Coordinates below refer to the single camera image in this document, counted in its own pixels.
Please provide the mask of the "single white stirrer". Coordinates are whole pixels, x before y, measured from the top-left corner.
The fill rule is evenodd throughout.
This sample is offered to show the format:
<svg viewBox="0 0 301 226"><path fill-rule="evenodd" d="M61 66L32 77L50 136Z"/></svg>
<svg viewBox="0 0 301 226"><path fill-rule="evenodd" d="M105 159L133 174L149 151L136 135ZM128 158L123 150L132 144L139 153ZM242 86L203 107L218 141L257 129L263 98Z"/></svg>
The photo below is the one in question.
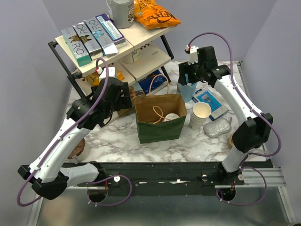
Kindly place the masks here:
<svg viewBox="0 0 301 226"><path fill-rule="evenodd" d="M189 78L188 78L188 74L187 74L187 73L185 74L185 81L186 81L186 85L188 85L188 83L189 83Z"/></svg>

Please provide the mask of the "green paper bag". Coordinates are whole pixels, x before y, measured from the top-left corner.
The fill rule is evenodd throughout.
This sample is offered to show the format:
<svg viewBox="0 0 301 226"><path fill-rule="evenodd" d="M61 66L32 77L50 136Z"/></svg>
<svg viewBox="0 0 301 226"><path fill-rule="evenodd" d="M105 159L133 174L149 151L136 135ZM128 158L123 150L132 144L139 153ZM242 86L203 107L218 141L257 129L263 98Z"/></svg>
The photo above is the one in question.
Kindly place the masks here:
<svg viewBox="0 0 301 226"><path fill-rule="evenodd" d="M169 113L180 117L163 122ZM141 144L178 139L187 116L185 102L180 94L163 94L135 100L138 138Z"/></svg>

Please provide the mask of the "brown cardboard cup carrier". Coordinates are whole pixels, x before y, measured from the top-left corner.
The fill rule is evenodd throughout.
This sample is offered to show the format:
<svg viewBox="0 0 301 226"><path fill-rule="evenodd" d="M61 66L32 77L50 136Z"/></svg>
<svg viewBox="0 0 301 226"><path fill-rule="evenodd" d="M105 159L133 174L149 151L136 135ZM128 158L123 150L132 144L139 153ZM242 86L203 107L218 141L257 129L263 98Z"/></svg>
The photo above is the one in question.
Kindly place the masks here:
<svg viewBox="0 0 301 226"><path fill-rule="evenodd" d="M233 147L233 136L230 136L227 140L227 146L229 149Z"/></svg>

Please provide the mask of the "white plastic lid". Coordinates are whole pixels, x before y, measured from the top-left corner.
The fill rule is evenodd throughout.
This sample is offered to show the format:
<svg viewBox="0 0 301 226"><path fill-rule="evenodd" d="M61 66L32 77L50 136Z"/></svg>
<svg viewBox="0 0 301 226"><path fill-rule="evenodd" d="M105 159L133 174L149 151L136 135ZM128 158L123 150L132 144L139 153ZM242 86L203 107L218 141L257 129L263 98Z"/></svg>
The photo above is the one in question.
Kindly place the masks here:
<svg viewBox="0 0 301 226"><path fill-rule="evenodd" d="M179 117L180 116L175 113L169 113L164 117L163 122L172 121L172 120L178 119Z"/></svg>

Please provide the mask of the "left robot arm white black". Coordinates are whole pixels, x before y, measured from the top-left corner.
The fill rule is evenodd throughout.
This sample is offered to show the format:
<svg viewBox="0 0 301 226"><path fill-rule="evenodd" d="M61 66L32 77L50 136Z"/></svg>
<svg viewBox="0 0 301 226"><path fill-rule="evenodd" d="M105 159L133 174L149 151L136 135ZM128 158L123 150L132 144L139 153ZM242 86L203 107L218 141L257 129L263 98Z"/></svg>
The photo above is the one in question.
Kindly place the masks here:
<svg viewBox="0 0 301 226"><path fill-rule="evenodd" d="M101 165L96 162L63 167L76 145L96 125L104 127L104 120L114 111L132 107L128 82L116 78L102 79L92 93L75 100L66 114L61 128L44 152L30 165L22 165L19 175L31 183L39 196L53 200L70 186L91 183L99 186L104 182Z"/></svg>

